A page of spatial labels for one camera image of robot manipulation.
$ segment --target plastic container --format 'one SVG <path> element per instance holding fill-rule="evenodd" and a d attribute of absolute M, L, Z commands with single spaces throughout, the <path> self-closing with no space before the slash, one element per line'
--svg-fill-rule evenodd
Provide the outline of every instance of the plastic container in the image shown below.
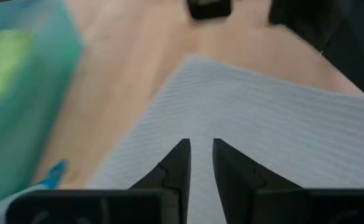
<path fill-rule="evenodd" d="M 24 29 L 34 43 L 0 100 L 0 200 L 27 188 L 82 43 L 61 0 L 0 3 L 0 29 Z"/>

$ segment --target white cloth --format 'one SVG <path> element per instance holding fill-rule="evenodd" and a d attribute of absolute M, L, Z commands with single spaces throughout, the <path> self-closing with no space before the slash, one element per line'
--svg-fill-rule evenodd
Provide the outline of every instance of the white cloth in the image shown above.
<path fill-rule="evenodd" d="M 330 93 L 190 56 L 90 189 L 126 189 L 182 139 L 192 143 L 191 224 L 224 224 L 213 138 L 303 187 L 364 187 L 364 96 Z"/>

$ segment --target blue object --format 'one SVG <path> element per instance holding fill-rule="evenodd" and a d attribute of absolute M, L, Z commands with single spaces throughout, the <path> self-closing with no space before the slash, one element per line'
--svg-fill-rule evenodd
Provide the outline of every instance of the blue object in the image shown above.
<path fill-rule="evenodd" d="M 0 99 L 0 200 L 27 188 L 82 51 L 61 0 L 0 3 L 0 29 L 34 35 L 31 50 Z"/>
<path fill-rule="evenodd" d="M 67 169 L 67 161 L 62 160 L 58 162 L 53 168 L 51 168 L 47 174 L 47 178 L 38 184 L 29 187 L 28 189 L 22 190 L 14 195 L 11 195 L 4 200 L 0 201 L 0 224 L 5 224 L 5 214 L 8 206 L 11 204 L 13 200 L 18 198 L 18 196 L 26 194 L 28 192 L 34 190 L 49 190 L 56 189 L 65 175 L 65 171 Z"/>

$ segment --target teal plastic bin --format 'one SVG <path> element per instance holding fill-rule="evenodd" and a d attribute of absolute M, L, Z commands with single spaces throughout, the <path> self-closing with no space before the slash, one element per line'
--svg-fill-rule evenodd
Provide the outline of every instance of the teal plastic bin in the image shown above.
<path fill-rule="evenodd" d="M 0 29 L 34 34 L 28 57 L 0 100 L 2 199 L 29 185 L 82 43 L 61 0 L 0 3 Z"/>

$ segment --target wooden floor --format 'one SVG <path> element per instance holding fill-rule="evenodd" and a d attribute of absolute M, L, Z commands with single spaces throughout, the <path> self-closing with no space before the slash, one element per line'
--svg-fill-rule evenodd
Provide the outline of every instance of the wooden floor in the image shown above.
<path fill-rule="evenodd" d="M 64 188 L 82 188 L 189 53 L 329 91 L 362 94 L 283 27 L 269 28 L 269 0 L 235 2 L 225 22 L 196 26 L 181 0 L 68 0 L 86 51 L 36 180 L 59 159 Z"/>

